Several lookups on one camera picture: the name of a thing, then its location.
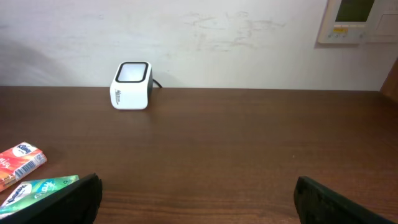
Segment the white wall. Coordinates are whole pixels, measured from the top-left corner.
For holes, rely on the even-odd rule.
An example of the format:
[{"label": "white wall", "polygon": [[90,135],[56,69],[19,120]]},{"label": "white wall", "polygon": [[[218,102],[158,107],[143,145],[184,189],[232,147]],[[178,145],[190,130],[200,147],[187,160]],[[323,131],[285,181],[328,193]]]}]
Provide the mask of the white wall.
[{"label": "white wall", "polygon": [[378,90],[396,44],[316,44],[326,0],[0,0],[0,85]]}]

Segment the white device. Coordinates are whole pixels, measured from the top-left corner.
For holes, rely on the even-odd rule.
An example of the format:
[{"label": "white device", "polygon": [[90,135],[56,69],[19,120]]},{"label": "white device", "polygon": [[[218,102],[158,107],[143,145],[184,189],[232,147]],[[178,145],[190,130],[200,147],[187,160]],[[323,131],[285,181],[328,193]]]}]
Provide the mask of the white device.
[{"label": "white device", "polygon": [[111,84],[111,102],[119,110],[141,110],[148,106],[152,93],[152,65],[148,62],[124,62]]},{"label": "white device", "polygon": [[398,0],[329,0],[318,42],[398,41]]}]

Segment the teal and green packet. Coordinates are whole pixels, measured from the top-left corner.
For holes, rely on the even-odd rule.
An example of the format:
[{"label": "teal and green packet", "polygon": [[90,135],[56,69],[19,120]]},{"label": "teal and green packet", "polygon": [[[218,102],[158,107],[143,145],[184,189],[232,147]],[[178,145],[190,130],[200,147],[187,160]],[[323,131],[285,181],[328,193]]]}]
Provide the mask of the teal and green packet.
[{"label": "teal and green packet", "polygon": [[23,181],[0,207],[0,219],[32,205],[52,193],[76,182],[79,176]]}]

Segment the digital display screen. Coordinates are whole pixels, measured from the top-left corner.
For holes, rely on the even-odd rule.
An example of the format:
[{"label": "digital display screen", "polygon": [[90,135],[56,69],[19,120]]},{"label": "digital display screen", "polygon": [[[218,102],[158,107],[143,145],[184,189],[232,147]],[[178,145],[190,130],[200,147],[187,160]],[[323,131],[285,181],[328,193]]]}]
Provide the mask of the digital display screen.
[{"label": "digital display screen", "polygon": [[366,22],[374,0],[341,0],[336,22]]}]

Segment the yellow label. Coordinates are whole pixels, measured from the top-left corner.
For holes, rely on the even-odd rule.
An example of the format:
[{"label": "yellow label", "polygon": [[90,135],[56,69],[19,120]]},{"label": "yellow label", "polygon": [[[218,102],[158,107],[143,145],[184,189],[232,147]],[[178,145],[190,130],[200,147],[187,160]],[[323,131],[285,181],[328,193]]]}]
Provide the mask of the yellow label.
[{"label": "yellow label", "polygon": [[337,33],[342,34],[342,33],[347,33],[348,29],[347,28],[334,28],[333,32],[337,32]]}]

